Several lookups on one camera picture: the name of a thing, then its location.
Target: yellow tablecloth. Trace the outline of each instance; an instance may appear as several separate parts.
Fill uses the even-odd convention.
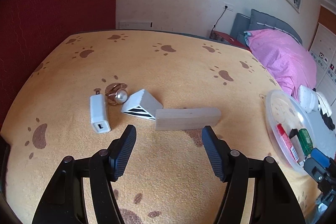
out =
[[[213,223],[226,184],[215,177],[201,131],[154,130],[154,121],[109,106],[112,131],[90,125],[89,97],[115,82],[129,94],[149,91],[165,108],[217,107],[213,127],[231,149],[247,157],[272,155],[264,98],[280,89],[253,55],[208,40],[150,31],[76,34],[62,42],[27,80],[1,129],[11,145],[6,195],[23,223],[31,223],[52,174],[66,155],[90,157],[107,148],[126,125],[137,141],[125,174],[113,184],[126,223]],[[318,195],[316,183],[279,162],[303,211]],[[90,188],[84,181],[87,214],[95,223]],[[253,180],[242,223],[248,223]]]

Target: transparent plastic container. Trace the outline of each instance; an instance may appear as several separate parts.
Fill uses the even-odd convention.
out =
[[[275,151],[285,165],[293,168],[302,175],[307,175],[303,167],[292,157],[282,140],[277,128],[279,123],[281,123],[287,135],[289,135],[293,128],[297,128],[298,130],[301,128],[307,129],[313,146],[315,147],[315,136],[307,113],[302,109],[299,103],[287,93],[281,90],[271,90],[266,96],[266,124],[269,138]]]

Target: cable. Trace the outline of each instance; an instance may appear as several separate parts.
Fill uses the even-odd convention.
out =
[[[211,32],[210,32],[210,35],[209,35],[209,38],[210,38],[210,39],[211,39],[211,35],[212,35],[212,32],[213,32],[213,29],[216,27],[218,21],[219,21],[219,20],[221,19],[221,17],[224,15],[226,9],[227,9],[227,5],[225,5],[225,10],[224,10],[224,12],[223,12],[222,15],[218,18],[216,24],[213,26],[213,28],[212,28],[212,30],[211,30]]]

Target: pink bedding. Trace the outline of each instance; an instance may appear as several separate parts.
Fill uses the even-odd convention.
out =
[[[290,35],[279,30],[249,31],[252,54],[287,94],[296,100],[300,85],[316,85],[316,63],[309,52]]]

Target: white power adapter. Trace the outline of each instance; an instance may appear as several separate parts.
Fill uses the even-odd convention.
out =
[[[91,125],[97,133],[105,133],[111,131],[109,120],[107,117],[107,104],[105,95],[100,94],[90,97],[90,114]]]

